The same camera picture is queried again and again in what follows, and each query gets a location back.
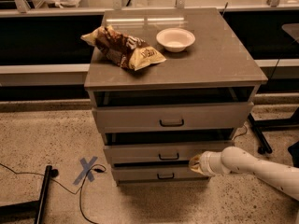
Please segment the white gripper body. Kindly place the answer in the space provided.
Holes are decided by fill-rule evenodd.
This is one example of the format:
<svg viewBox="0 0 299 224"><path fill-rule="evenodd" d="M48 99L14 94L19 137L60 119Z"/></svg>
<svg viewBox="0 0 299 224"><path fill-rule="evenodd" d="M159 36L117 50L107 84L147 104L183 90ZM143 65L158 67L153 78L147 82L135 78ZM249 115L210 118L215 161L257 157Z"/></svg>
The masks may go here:
<svg viewBox="0 0 299 224"><path fill-rule="evenodd" d="M205 176L228 175L231 170L224 166L220 152L204 152L199 158L198 171Z"/></svg>

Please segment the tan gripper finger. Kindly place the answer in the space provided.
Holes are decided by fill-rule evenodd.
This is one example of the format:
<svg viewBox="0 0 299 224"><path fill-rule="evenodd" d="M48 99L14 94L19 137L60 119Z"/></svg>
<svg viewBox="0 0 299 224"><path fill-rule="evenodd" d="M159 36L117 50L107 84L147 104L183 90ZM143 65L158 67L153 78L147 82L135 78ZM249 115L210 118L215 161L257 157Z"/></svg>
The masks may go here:
<svg viewBox="0 0 299 224"><path fill-rule="evenodd" d="M196 155L189 160L189 168L198 174L203 173L200 162L201 155Z"/></svg>

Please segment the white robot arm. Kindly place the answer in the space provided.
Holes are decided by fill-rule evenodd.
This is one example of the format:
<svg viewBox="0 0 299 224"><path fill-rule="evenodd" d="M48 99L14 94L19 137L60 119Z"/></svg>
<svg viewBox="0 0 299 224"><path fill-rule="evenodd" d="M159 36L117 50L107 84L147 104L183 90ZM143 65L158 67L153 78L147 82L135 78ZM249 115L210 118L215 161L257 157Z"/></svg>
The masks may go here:
<svg viewBox="0 0 299 224"><path fill-rule="evenodd" d="M204 176L254 175L286 195L299 200L299 169L290 165L255 158L239 147L227 147L222 152L205 151L189 161L192 171Z"/></svg>

